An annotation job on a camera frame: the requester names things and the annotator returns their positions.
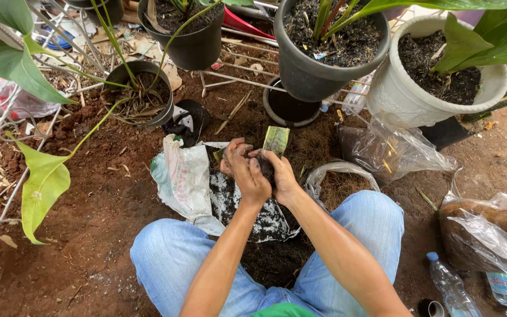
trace hand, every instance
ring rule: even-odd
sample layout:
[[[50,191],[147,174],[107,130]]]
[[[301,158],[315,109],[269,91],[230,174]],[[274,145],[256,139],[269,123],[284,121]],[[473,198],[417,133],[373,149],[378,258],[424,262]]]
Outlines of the hand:
[[[289,207],[291,202],[295,199],[295,196],[298,197],[298,195],[304,193],[295,179],[291,164],[285,156],[279,159],[275,153],[265,149],[258,149],[250,152],[249,156],[261,156],[261,158],[269,161],[271,165],[273,165],[275,183],[277,185],[273,194],[279,204]]]
[[[242,193],[240,203],[257,206],[261,209],[261,206],[271,197],[271,184],[262,175],[259,162],[255,156],[244,158],[246,151],[252,148],[253,146],[244,143],[244,138],[230,141],[230,144],[224,150],[220,170],[231,175],[238,184],[238,188]]]

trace green shirt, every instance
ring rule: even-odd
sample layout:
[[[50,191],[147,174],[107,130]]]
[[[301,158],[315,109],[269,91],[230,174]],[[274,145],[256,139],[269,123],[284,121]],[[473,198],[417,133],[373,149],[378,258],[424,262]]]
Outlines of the green shirt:
[[[291,303],[279,303],[251,315],[251,317],[315,317],[313,313]]]

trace blue bottle cap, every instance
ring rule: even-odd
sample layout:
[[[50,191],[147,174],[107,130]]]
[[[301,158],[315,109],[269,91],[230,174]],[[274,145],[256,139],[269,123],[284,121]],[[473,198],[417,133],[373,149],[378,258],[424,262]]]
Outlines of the blue bottle cap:
[[[430,261],[437,261],[440,259],[440,257],[437,255],[436,252],[428,252],[426,254],[426,256],[427,256],[427,259]]]

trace person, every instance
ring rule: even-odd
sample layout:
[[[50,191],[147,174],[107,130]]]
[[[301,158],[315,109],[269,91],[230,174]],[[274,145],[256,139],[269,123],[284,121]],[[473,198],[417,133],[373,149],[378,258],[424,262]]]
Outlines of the person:
[[[232,140],[221,171],[242,193],[219,237],[187,222],[160,219],[142,229],[130,249],[138,282],[163,317],[173,316],[412,316],[392,283],[404,233],[403,211],[386,195],[360,191],[331,214],[298,185],[285,157]],[[273,165],[273,195],[314,245],[292,289],[265,289],[239,264],[271,185],[258,158]]]

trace black plastic pot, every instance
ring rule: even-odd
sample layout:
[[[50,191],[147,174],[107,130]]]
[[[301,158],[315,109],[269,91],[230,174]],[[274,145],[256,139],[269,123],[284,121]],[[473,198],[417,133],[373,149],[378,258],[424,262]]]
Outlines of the black plastic pot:
[[[134,60],[129,61],[126,63],[132,73],[134,75],[147,72],[151,74],[156,74],[158,72],[159,67],[156,64],[153,64],[149,61],[143,61],[143,60]],[[167,121],[169,121],[173,116],[173,93],[171,91],[170,81],[167,78],[167,75],[163,70],[159,74],[160,80],[162,80],[170,90],[170,98],[167,101],[167,105],[165,106],[165,109],[162,110],[156,117],[152,118],[150,121],[142,122],[139,124],[135,124],[133,122],[127,121],[125,119],[120,119],[115,116],[115,118],[121,120],[122,122],[131,124],[131,125],[144,125],[144,126],[161,126],[165,124]],[[126,70],[126,67],[124,65],[119,65],[113,71],[107,76],[107,81],[110,82],[116,82],[116,83],[122,83],[126,84],[130,81],[130,76],[128,71]],[[116,90],[118,89],[118,86],[111,85],[111,84],[104,84],[102,90],[110,89],[110,90]],[[105,108],[107,111],[110,110],[110,105],[106,105]]]
[[[271,87],[283,88],[280,78],[274,77],[267,83]],[[322,102],[303,102],[290,94],[265,88],[263,90],[263,107],[271,119],[287,127],[306,126],[318,117]]]
[[[273,31],[279,44],[279,74],[285,89],[295,98],[315,102],[323,100],[342,89],[349,81],[371,73],[383,61],[391,44],[391,29],[382,13],[375,13],[375,26],[385,36],[378,46],[375,58],[356,67],[332,67],[306,56],[288,38],[283,17],[298,0],[281,0],[275,15]]]
[[[433,126],[421,126],[420,130],[438,151],[474,135],[474,132],[465,129],[455,117],[437,122]]]
[[[91,20],[91,22],[96,25],[101,25],[99,21],[99,17],[97,16],[97,12],[93,9],[93,4],[91,4],[91,0],[64,0],[70,7],[74,9],[83,10],[87,13],[87,17]],[[122,5],[122,0],[105,0],[105,7],[107,8],[107,12],[109,13],[109,18],[111,19],[112,24],[117,24],[121,21],[122,16],[124,15],[124,7]],[[99,14],[103,20],[108,23],[107,15],[105,13],[105,9],[102,8],[101,0],[96,0],[95,4],[97,4],[97,9],[99,10]]]
[[[170,40],[171,35],[157,32],[144,16],[148,7],[148,0],[140,0],[138,4],[138,19],[146,31],[158,40],[162,49]],[[211,65],[220,56],[222,21],[224,10],[211,25],[190,34],[176,36],[167,48],[167,54],[179,68],[186,70],[203,70]]]

